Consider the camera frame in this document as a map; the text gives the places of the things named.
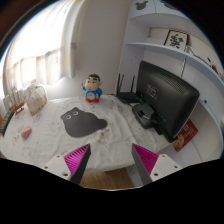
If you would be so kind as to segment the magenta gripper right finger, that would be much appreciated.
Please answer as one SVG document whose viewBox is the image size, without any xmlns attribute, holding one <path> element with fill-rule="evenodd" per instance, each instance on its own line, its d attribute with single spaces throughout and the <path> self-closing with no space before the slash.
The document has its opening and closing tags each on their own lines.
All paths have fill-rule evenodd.
<svg viewBox="0 0 224 224">
<path fill-rule="evenodd" d="M 148 185 L 182 169 L 168 155 L 157 155 L 137 144 L 132 144 L 132 156 L 143 185 Z"/>
</svg>

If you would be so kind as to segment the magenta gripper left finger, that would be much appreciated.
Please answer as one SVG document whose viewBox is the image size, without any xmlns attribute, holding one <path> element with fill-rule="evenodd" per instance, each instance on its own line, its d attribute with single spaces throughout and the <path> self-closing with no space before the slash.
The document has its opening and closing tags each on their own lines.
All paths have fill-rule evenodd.
<svg viewBox="0 0 224 224">
<path fill-rule="evenodd" d="M 91 146 L 86 144 L 66 155 L 56 155 L 42 168 L 54 175 L 79 185 L 86 169 Z"/>
</svg>

